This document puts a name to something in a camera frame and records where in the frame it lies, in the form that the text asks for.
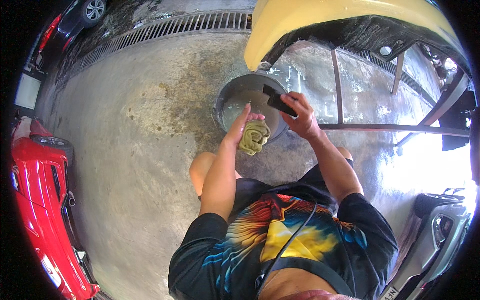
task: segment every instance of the leg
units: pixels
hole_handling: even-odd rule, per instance
[[[193,187],[198,196],[202,195],[202,188],[204,186],[205,177],[208,170],[213,164],[216,155],[211,152],[200,153],[190,165],[190,179],[192,180]],[[235,179],[242,178],[237,171],[235,171]]]
[[[347,149],[345,149],[344,147],[337,147],[337,149],[340,151],[343,157],[349,160],[353,160],[352,154]]]

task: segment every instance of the colorful shirt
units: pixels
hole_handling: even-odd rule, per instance
[[[265,270],[313,208],[300,198],[267,193],[229,225],[213,213],[199,216],[170,262],[170,295],[254,299]],[[273,270],[300,268],[323,278],[339,294],[376,299],[398,254],[393,232],[358,193],[341,202],[337,216],[318,205]]]

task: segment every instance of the metal bucket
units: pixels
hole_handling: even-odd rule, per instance
[[[288,125],[283,121],[278,110],[267,105],[268,95],[262,93],[264,84],[271,86],[280,94],[286,93],[279,82],[260,74],[247,74],[234,78],[220,90],[214,103],[214,116],[225,133],[248,102],[251,103],[252,112],[265,115],[265,123],[271,131],[267,144],[287,131]]]

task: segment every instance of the green towel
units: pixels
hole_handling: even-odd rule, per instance
[[[243,130],[239,148],[248,155],[254,155],[262,150],[262,145],[269,137],[270,128],[265,124],[265,120],[248,121]]]

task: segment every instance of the exhaust pipe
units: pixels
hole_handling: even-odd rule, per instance
[[[76,203],[75,198],[68,199],[68,205],[75,206],[75,203]]]

